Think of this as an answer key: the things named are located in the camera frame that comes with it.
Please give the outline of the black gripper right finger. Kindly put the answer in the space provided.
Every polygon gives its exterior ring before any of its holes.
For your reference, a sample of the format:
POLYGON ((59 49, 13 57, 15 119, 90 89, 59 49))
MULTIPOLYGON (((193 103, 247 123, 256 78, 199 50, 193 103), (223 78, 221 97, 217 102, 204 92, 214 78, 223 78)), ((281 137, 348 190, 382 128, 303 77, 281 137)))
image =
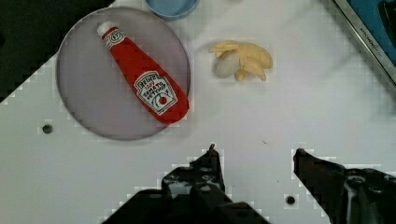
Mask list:
POLYGON ((396 224, 393 175, 372 168, 350 168, 319 159, 299 148, 293 172, 331 224, 396 224))

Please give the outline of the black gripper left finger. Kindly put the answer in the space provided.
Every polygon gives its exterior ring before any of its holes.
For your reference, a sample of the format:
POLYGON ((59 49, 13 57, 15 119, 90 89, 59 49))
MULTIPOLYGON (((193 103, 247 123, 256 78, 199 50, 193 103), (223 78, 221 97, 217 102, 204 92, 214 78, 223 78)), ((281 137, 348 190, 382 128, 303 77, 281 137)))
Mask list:
POLYGON ((219 153, 211 146, 187 167, 165 175, 159 189, 144 189, 101 224, 270 224, 249 204, 225 193, 219 153))

